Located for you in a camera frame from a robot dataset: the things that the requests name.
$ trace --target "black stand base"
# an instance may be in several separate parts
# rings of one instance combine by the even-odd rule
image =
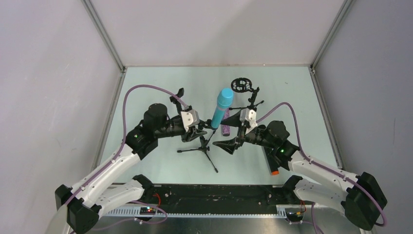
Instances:
[[[214,167],[215,172],[218,173],[218,169],[215,167],[214,163],[212,162],[211,158],[209,157],[209,155],[207,153],[209,151],[208,143],[211,140],[212,136],[215,134],[215,132],[216,132],[216,130],[214,130],[212,132],[212,134],[211,134],[211,136],[209,137],[208,140],[206,140],[204,136],[199,137],[199,140],[201,142],[201,147],[198,147],[197,149],[190,149],[190,150],[177,150],[176,152],[183,153],[183,152],[189,152],[189,151],[201,151],[206,155],[208,160],[211,162],[212,166]]]

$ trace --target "white wall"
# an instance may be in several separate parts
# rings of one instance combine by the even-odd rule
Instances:
[[[93,0],[126,65],[310,64],[344,0]]]
[[[413,1],[356,1],[316,68],[347,169],[388,205],[380,234],[412,233]]]
[[[0,1],[0,232],[43,233],[87,174],[119,71],[81,1]]]

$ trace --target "purple cable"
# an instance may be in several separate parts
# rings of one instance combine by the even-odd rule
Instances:
[[[122,138],[122,143],[120,144],[120,148],[117,151],[117,153],[115,154],[115,156],[113,156],[112,160],[115,160],[119,157],[120,152],[123,150],[123,147],[125,146],[125,142],[126,142],[126,100],[128,99],[128,95],[135,89],[137,88],[151,88],[151,89],[156,89],[159,91],[162,91],[164,93],[167,93],[169,95],[171,95],[172,97],[174,97],[175,99],[178,100],[178,102],[180,102],[183,106],[184,109],[186,109],[188,107],[188,105],[186,105],[186,103],[184,103],[184,101],[182,101],[177,95],[171,93],[170,91],[163,89],[163,88],[159,88],[157,86],[153,86],[153,85],[148,85],[148,84],[139,84],[136,85],[132,88],[130,88],[126,94],[125,94],[125,98],[123,99],[123,107],[122,107],[122,119],[123,119],[123,138]],[[93,176],[91,176],[88,180],[86,180],[86,182],[84,182],[70,197],[69,199],[67,199],[67,201],[65,202],[65,205],[69,204],[73,198],[80,193],[81,188],[87,186],[91,181],[93,181],[98,175],[100,175],[102,173],[102,171],[104,171],[105,169],[107,169],[110,165],[112,164],[112,161],[109,161],[108,163],[106,163],[101,169],[99,169]]]
[[[288,103],[288,102],[281,102],[280,104],[276,105],[276,106],[275,106],[274,108],[272,108],[265,116],[263,116],[262,118],[258,119],[258,120],[257,120],[257,123],[263,121],[265,118],[267,118],[270,114],[272,114],[275,110],[277,110],[277,109],[278,109],[280,106],[282,106],[282,105],[287,105],[287,106],[290,108],[291,113],[293,114],[294,124],[295,124],[295,127],[296,127],[296,133],[297,133],[297,142],[298,142],[298,146],[299,146],[299,149],[300,149],[300,154],[305,158],[305,160],[311,162],[310,158],[304,153],[304,150],[302,149],[301,139],[300,139],[300,133],[299,133],[299,131],[298,131],[298,123],[297,123],[296,113],[294,112],[294,109],[293,109],[293,107],[291,106],[290,103]],[[330,169],[330,168],[328,168],[328,167],[326,167],[326,166],[324,166],[324,165],[321,165],[321,164],[319,164],[319,163],[317,163],[317,162],[315,162],[315,161],[313,161],[313,162],[311,162],[311,163],[313,163],[314,165],[316,165],[316,166],[318,166],[318,167],[320,167],[320,168],[322,168],[322,169],[324,169],[324,170],[326,170],[326,171],[328,171],[328,172],[331,172],[331,173],[335,174],[336,176],[339,176],[339,177],[342,178],[343,180],[349,181],[351,184],[353,184],[353,185],[356,186],[358,189],[360,189],[363,193],[365,193],[365,194],[367,195],[367,197],[374,203],[374,205],[376,206],[376,208],[377,208],[378,211],[380,212],[381,217],[382,217],[382,219],[383,219],[383,223],[375,223],[375,224],[376,224],[377,226],[380,226],[380,227],[384,227],[384,226],[387,225],[387,217],[386,217],[386,215],[384,214],[384,212],[383,212],[382,208],[380,207],[380,205],[377,203],[377,201],[373,198],[373,196],[372,196],[368,191],[366,191],[363,187],[361,187],[359,184],[357,184],[354,180],[352,180],[352,179],[350,179],[350,178],[346,178],[346,176],[343,175],[343,174],[341,174],[341,173],[338,173],[338,172],[336,172],[336,171],[334,171],[334,170],[332,170],[332,169]]]
[[[291,222],[288,218],[286,218],[286,220],[287,220],[289,223],[291,223],[291,224],[303,224],[303,223],[306,223],[306,224],[313,225],[313,223],[312,223],[312,222],[309,222],[309,221]],[[322,231],[322,229],[321,229],[319,226],[316,225],[316,228],[318,229],[318,231],[319,231],[321,234],[324,234],[324,232]]]
[[[165,222],[165,221],[167,220],[167,218],[168,218],[168,214],[167,214],[164,210],[162,210],[161,208],[159,208],[159,207],[152,206],[152,205],[150,205],[150,204],[146,204],[146,203],[143,203],[143,202],[140,202],[140,201],[131,201],[131,202],[132,202],[132,203],[136,203],[136,204],[140,204],[140,205],[144,205],[144,206],[152,207],[152,208],[154,208],[154,209],[159,210],[160,212],[162,212],[162,213],[165,215],[165,218],[162,219],[161,221],[148,222],[148,221],[143,221],[143,220],[138,219],[139,222],[147,223],[147,224],[159,224],[159,223]],[[106,227],[103,227],[103,228],[92,228],[92,231],[102,231],[102,230],[106,230],[106,229],[109,229],[109,228],[111,228],[111,227],[113,227],[113,226],[116,226],[116,225],[118,225],[118,224],[120,224],[120,223],[127,222],[127,221],[133,221],[133,220],[135,220],[135,218],[125,218],[125,219],[122,219],[122,220],[120,220],[120,221],[118,221],[118,222],[116,222],[116,223],[114,223],[114,224],[111,224],[111,225],[106,226]]]
[[[315,202],[311,204],[311,224],[313,224],[314,231],[317,234],[317,224],[316,224],[316,216],[314,215],[314,205],[315,205]]]

